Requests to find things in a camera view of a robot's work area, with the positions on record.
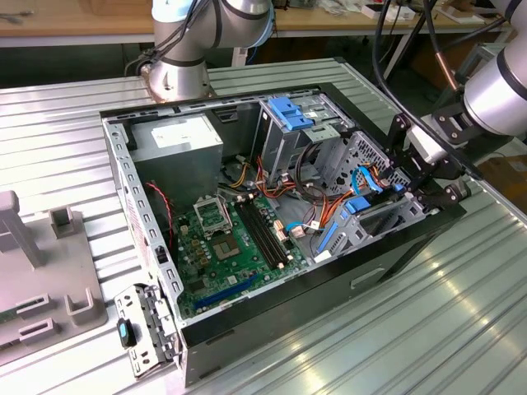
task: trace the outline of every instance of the green motherboard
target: green motherboard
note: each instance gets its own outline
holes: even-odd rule
[[[277,218],[267,198],[257,197],[251,204],[261,216],[259,221],[268,227],[269,234],[273,234],[282,249],[280,253],[287,256],[287,263],[274,267],[269,259],[266,260],[266,251],[254,242],[233,202],[224,206],[231,219],[231,232],[216,232],[209,239],[204,236],[195,211],[179,216],[177,268],[184,292],[178,304],[183,318],[194,317],[251,290],[299,273],[308,266],[292,241],[278,240],[273,228]],[[200,212],[207,222],[205,225],[222,219],[221,215],[211,212],[210,207],[207,210],[207,213]]]

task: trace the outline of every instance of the ventilation grille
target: ventilation grille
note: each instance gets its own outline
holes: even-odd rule
[[[335,175],[335,180],[329,185],[329,191],[333,194],[345,193],[349,190],[352,183],[352,172],[359,165],[375,163],[380,172],[387,167],[386,161],[388,158],[376,146],[373,146],[364,134],[360,132],[353,134],[349,147],[347,157],[342,161],[341,168]],[[364,181],[364,176],[362,173],[359,173],[357,175],[357,182],[360,185]],[[408,185],[410,182],[400,170],[396,170],[388,177],[388,181],[391,184],[402,185]]]
[[[343,241],[344,235],[345,235],[344,233],[341,233],[340,235],[338,235],[338,238],[333,242],[333,244],[331,244],[331,247],[329,248],[329,253],[333,254],[333,252],[338,247],[340,242]]]

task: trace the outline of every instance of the slotted aluminum table surface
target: slotted aluminum table surface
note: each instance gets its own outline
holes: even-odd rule
[[[333,59],[210,72],[218,94],[334,83],[388,130],[394,107]],[[469,212],[399,276],[186,390],[170,366],[134,380],[112,298],[143,281],[98,112],[150,104],[136,77],[0,91],[0,189],[24,221],[82,211],[110,319],[0,367],[0,393],[525,393],[527,230],[471,183]],[[525,149],[518,145],[518,152]]]

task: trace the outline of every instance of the expansion slot bracket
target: expansion slot bracket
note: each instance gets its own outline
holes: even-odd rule
[[[117,329],[133,375],[142,378],[168,362],[179,365],[180,339],[158,286],[130,286],[115,297]]]

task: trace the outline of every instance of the pcie slot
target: pcie slot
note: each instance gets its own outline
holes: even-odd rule
[[[287,262],[286,254],[268,229],[254,204],[252,202],[238,204],[236,211],[267,264],[272,269],[275,269],[279,263],[285,265]]]
[[[196,303],[194,303],[195,309],[200,309],[202,307],[207,307],[211,304],[214,304],[220,300],[224,300],[225,298],[228,298],[229,296],[233,296],[237,294],[238,292],[241,292],[243,290],[248,289],[250,286],[253,285],[253,282],[258,278],[258,274],[255,274],[254,276],[249,277],[247,280],[241,282],[240,284],[236,284],[235,286],[232,286],[230,288],[227,288],[226,290],[220,290],[214,295],[207,296],[206,298],[203,298],[201,300],[198,300]]]

